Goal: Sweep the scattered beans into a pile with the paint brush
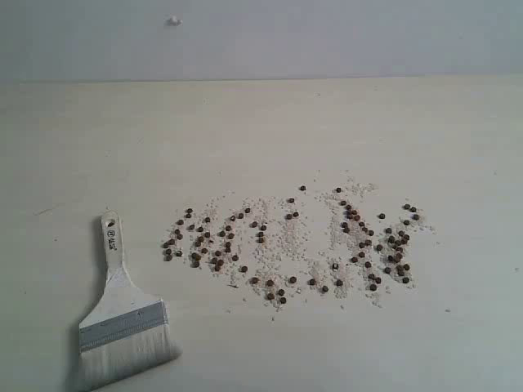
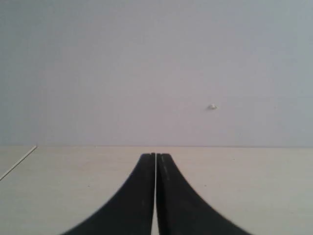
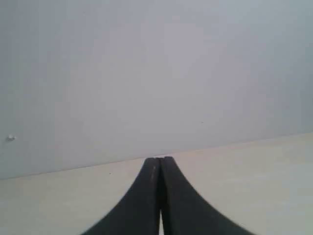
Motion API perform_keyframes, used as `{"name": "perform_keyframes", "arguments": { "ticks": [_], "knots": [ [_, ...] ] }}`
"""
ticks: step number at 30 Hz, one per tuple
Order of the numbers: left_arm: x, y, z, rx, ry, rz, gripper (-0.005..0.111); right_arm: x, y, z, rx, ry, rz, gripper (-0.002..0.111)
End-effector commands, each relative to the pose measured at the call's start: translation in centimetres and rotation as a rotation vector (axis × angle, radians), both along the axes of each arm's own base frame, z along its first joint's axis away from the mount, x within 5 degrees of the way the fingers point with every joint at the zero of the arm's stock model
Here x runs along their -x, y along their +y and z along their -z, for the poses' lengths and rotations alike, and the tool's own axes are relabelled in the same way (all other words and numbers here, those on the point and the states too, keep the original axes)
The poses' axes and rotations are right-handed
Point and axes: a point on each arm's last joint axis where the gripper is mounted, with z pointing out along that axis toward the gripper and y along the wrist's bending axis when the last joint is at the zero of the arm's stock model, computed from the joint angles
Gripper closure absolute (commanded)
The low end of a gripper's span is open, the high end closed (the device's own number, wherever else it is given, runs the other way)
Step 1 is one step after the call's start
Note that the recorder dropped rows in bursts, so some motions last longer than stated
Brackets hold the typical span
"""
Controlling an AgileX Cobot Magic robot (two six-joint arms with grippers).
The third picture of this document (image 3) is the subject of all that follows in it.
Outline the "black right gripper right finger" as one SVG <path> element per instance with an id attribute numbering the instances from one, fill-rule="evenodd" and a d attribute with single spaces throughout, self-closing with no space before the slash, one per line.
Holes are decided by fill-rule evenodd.
<path id="1" fill-rule="evenodd" d="M 173 157 L 160 159 L 165 235 L 251 235 L 211 206 L 189 183 Z"/>

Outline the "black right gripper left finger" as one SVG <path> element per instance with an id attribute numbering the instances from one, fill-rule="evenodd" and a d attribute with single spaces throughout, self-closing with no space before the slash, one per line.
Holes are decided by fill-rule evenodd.
<path id="1" fill-rule="evenodd" d="M 157 235 L 160 162 L 145 159 L 135 181 L 116 206 L 84 232 L 85 235 Z"/>

